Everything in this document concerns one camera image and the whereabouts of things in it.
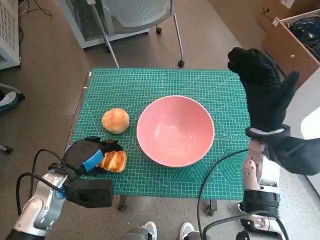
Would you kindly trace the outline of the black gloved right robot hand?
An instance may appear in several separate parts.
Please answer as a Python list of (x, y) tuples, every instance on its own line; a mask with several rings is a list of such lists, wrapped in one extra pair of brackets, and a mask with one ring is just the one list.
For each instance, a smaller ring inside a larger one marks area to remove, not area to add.
[(266, 133), (281, 129), (297, 90), (299, 72), (281, 78), (276, 63), (255, 48), (233, 48), (227, 66), (238, 74), (245, 89), (250, 127)]

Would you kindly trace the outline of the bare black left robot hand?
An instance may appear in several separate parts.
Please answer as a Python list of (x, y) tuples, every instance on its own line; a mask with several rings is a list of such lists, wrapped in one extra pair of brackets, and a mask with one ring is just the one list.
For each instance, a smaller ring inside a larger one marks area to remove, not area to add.
[(79, 175), (101, 170), (121, 173), (125, 170), (128, 156), (115, 139), (101, 140), (90, 136), (74, 142), (65, 151), (63, 161)]

